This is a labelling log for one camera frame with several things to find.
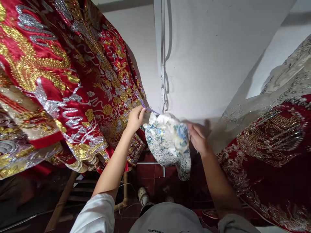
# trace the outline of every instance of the white shirt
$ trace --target white shirt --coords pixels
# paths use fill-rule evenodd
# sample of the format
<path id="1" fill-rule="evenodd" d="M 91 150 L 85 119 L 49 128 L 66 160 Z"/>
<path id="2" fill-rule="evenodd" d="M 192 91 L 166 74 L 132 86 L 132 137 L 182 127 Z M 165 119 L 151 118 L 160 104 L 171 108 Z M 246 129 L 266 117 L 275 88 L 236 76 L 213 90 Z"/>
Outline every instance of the white shirt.
<path id="1" fill-rule="evenodd" d="M 220 233 L 259 233 L 239 215 L 226 215 L 218 223 Z M 70 233 L 113 233 L 114 200 L 109 194 L 92 197 L 78 215 Z M 175 203 L 154 205 L 132 226 L 129 233 L 211 233 L 201 226 L 190 209 Z"/>

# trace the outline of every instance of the purple thread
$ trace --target purple thread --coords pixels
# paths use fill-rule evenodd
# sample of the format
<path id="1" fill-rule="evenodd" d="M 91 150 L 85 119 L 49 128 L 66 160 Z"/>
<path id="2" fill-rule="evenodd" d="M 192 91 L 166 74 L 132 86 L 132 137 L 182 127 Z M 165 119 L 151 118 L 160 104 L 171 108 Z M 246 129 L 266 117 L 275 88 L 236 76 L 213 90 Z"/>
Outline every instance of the purple thread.
<path id="1" fill-rule="evenodd" d="M 143 100 L 142 100 L 141 98 L 139 98 L 139 95 L 138 95 L 137 91 L 135 91 L 135 95 L 136 95 L 136 97 L 139 99 L 139 101 L 141 102 L 142 106 L 143 106 L 146 110 L 149 110 L 149 111 L 151 111 L 151 112 L 154 112 L 154 113 L 160 115 L 160 113 L 157 113 L 156 111 L 152 110 L 151 108 L 147 108 L 147 107 L 146 107 L 146 105 L 144 104 Z"/>

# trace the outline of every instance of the white sleeve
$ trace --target white sleeve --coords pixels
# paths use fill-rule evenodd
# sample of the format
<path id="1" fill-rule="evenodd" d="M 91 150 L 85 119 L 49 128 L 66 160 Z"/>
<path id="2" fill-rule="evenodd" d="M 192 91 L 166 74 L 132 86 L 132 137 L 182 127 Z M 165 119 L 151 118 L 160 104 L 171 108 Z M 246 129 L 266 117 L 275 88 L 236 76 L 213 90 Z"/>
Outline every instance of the white sleeve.
<path id="1" fill-rule="evenodd" d="M 109 194 L 92 197 L 79 213 L 70 233 L 113 233 L 114 200 Z"/>
<path id="2" fill-rule="evenodd" d="M 249 221 L 240 215 L 228 214 L 218 223 L 219 233 L 260 233 Z"/>

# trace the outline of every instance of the person's left hand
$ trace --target person's left hand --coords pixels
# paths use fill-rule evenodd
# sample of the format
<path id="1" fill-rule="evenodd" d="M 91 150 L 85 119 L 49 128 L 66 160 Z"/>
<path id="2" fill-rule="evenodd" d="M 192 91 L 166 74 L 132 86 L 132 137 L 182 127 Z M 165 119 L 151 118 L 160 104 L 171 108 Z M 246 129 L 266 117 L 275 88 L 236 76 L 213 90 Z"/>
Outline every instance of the person's left hand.
<path id="1" fill-rule="evenodd" d="M 126 131 L 134 135 L 134 133 L 143 124 L 145 111 L 146 108 L 143 108 L 141 105 L 132 109 L 127 121 Z"/>

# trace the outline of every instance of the hand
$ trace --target hand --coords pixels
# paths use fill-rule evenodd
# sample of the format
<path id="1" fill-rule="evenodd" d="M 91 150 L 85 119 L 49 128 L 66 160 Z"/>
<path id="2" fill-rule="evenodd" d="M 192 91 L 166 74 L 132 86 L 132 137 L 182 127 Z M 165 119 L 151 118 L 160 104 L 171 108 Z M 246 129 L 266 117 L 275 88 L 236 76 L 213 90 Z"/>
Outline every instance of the hand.
<path id="1" fill-rule="evenodd" d="M 132 109 L 129 114 L 129 119 L 127 121 L 126 131 L 133 134 L 139 129 L 143 124 L 144 114 L 146 109 L 141 105 Z"/>
<path id="2" fill-rule="evenodd" d="M 191 142 L 199 153 L 206 154 L 210 149 L 207 144 L 203 131 L 196 124 L 188 123 L 189 132 L 191 134 Z"/>

